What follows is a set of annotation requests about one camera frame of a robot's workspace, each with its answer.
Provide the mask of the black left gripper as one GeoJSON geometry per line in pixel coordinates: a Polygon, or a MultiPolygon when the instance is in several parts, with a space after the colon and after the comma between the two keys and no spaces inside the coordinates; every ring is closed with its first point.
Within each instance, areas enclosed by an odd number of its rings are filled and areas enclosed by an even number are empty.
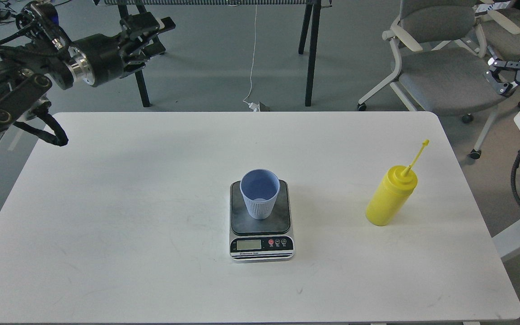
{"type": "Polygon", "coordinates": [[[151,12],[120,20],[122,32],[113,37],[95,34],[70,44],[68,68],[74,81],[98,87],[141,71],[152,57],[164,54],[159,35],[175,29],[171,17],[158,19],[151,12]],[[144,40],[144,36],[156,35],[144,40]]]}

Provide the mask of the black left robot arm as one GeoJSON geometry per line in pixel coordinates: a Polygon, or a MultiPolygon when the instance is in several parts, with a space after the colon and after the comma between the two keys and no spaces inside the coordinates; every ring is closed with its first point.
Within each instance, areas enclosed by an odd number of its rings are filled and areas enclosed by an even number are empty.
{"type": "Polygon", "coordinates": [[[31,1],[16,16],[17,32],[0,40],[0,140],[15,126],[55,146],[68,144],[60,124],[50,115],[47,91],[63,90],[78,80],[92,87],[134,74],[142,103],[149,98],[142,69],[165,53],[161,33],[175,29],[170,17],[158,19],[136,3],[138,14],[127,13],[127,2],[116,2],[122,30],[114,36],[95,34],[72,40],[59,25],[50,2],[31,1]]]}

